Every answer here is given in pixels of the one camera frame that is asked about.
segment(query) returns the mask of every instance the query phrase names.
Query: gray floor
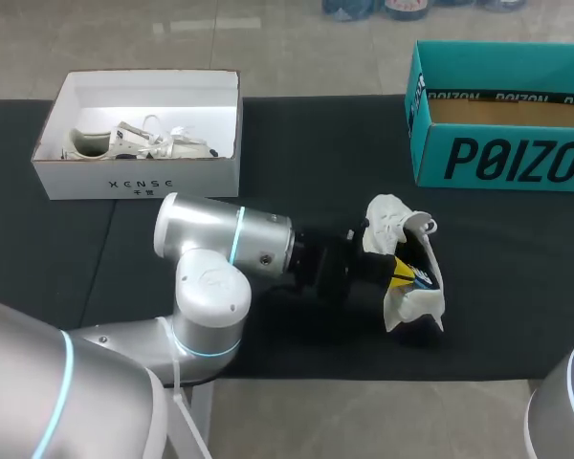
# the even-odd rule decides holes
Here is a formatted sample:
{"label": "gray floor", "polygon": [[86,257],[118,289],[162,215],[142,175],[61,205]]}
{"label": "gray floor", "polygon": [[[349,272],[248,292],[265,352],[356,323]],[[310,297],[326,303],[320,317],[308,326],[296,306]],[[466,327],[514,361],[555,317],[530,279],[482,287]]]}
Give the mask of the gray floor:
{"label": "gray floor", "polygon": [[[0,98],[53,98],[69,70],[149,67],[236,68],[245,96],[393,94],[417,39],[574,42],[574,0],[352,24],[319,3],[0,0]],[[217,459],[524,459],[528,398],[523,381],[226,380],[210,448]]]}
{"label": "gray floor", "polygon": [[527,459],[526,382],[222,380],[217,459]]}
{"label": "gray floor", "polygon": [[574,0],[350,24],[320,0],[0,0],[0,98],[53,98],[72,69],[148,67],[237,68],[245,96],[401,93],[417,39],[574,41]]}

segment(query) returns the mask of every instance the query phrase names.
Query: black tablecloth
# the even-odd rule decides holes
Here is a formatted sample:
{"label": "black tablecloth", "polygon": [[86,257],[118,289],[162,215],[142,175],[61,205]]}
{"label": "black tablecloth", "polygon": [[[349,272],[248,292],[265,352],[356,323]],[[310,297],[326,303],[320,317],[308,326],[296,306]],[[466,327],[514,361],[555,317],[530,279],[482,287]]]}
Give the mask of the black tablecloth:
{"label": "black tablecloth", "polygon": [[[416,187],[403,102],[246,100],[232,201],[335,233],[379,193],[429,211],[446,332],[422,320],[386,334],[378,295],[363,287],[337,308],[252,279],[226,376],[541,378],[574,345],[574,194]],[[48,201],[30,164],[48,107],[0,101],[0,301],[62,328],[169,314],[173,270],[152,250],[160,202]]]}
{"label": "black tablecloth", "polygon": [[30,159],[51,103],[0,100],[0,302],[80,325],[112,201],[51,202]]}
{"label": "black tablecloth", "polygon": [[[338,309],[312,295],[268,292],[254,279],[226,376],[541,378],[574,345],[574,194],[415,186],[402,97],[245,101],[234,202],[344,233],[379,193],[438,222],[432,243],[446,284],[446,332],[423,320],[386,334],[380,305],[370,304],[378,296],[365,289]],[[86,325],[170,312],[174,274],[152,250],[159,205],[117,203]]]}

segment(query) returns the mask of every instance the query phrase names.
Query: sneaker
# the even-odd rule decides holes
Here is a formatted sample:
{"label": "sneaker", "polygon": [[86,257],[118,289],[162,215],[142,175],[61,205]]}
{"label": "sneaker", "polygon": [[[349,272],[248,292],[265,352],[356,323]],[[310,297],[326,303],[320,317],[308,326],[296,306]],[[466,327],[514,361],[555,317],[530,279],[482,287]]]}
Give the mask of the sneaker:
{"label": "sneaker", "polygon": [[444,284],[428,235],[437,225],[426,212],[412,211],[397,197],[379,195],[370,202],[366,219],[364,250],[395,255],[404,262],[404,279],[389,284],[383,301],[386,330],[401,322],[412,322],[431,315],[440,330],[445,310]]}
{"label": "sneaker", "polygon": [[120,122],[108,132],[83,133],[71,129],[62,148],[62,160],[136,160],[175,158],[216,158],[217,152],[201,139],[186,137],[182,127],[176,127],[162,136],[144,130],[146,123],[157,119],[150,115],[144,119],[143,129]]}

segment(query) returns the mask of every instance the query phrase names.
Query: teal shoe box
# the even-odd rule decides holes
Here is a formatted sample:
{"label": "teal shoe box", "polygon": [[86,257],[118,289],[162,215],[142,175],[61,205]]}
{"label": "teal shoe box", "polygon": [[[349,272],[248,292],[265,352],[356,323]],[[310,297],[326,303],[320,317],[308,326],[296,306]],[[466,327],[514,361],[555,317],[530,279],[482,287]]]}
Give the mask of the teal shoe box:
{"label": "teal shoe box", "polygon": [[419,41],[406,114],[419,186],[574,191],[574,45]]}

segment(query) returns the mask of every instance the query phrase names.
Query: white shoelace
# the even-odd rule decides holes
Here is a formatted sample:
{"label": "white shoelace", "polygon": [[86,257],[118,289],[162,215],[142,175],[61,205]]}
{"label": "white shoelace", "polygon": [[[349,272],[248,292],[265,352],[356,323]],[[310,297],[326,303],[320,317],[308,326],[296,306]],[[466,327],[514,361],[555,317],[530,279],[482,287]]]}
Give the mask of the white shoelace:
{"label": "white shoelace", "polygon": [[[155,120],[157,122],[158,126],[160,127],[160,132],[162,132],[161,135],[152,134],[145,129],[149,120]],[[166,131],[162,125],[162,122],[160,121],[160,118],[157,115],[147,115],[144,117],[143,131],[149,133],[148,146],[140,148],[139,151],[146,151],[151,153],[151,155],[157,155],[163,158],[172,158],[172,150],[174,148],[175,142],[198,145],[207,144],[204,139],[196,139],[186,136],[185,133],[187,131],[183,126],[176,126],[172,128],[170,132]]]}

